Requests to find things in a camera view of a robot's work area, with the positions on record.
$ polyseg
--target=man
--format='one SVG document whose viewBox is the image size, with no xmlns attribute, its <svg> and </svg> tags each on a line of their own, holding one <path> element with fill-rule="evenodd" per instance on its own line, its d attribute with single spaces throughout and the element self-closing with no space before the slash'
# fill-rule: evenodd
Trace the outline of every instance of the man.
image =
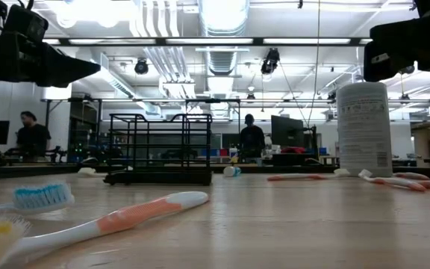
<svg viewBox="0 0 430 269">
<path fill-rule="evenodd" d="M 18 131 L 18 148 L 32 156 L 44 156 L 51 140 L 49 130 L 38 124 L 30 111 L 21 112 L 21 121 L 24 127 Z"/>
<path fill-rule="evenodd" d="M 243 158 L 260 158 L 265 148 L 265 137 L 260 127 L 253 123 L 255 118 L 251 114 L 245 116 L 246 127 L 240 134 L 241 155 Z"/>
</svg>

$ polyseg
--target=black wire rack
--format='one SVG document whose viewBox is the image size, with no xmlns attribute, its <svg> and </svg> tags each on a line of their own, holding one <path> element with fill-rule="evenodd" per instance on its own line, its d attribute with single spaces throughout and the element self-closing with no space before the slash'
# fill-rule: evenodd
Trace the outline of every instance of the black wire rack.
<svg viewBox="0 0 430 269">
<path fill-rule="evenodd" d="M 114 172 L 104 182 L 211 184 L 212 121 L 210 114 L 176 114 L 164 121 L 147 120 L 141 114 L 111 114 L 107 164 Z M 206 153 L 202 159 L 197 158 L 200 150 Z"/>
</svg>

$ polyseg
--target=table surface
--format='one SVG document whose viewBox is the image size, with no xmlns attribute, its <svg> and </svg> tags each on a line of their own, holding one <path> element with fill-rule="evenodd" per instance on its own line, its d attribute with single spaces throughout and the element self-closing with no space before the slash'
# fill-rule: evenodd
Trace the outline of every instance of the table surface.
<svg viewBox="0 0 430 269">
<path fill-rule="evenodd" d="M 76 204 L 28 217 L 30 235 L 73 227 L 178 191 L 211 195 L 198 208 L 40 259 L 16 259 L 4 268 L 430 268 L 430 191 L 360 179 L 267 182 L 266 177 L 214 175 L 210 187 L 109 186 L 74 174 L 1 179 L 0 203 L 8 202 L 11 189 L 20 185 L 57 179 L 71 183 Z"/>
</svg>

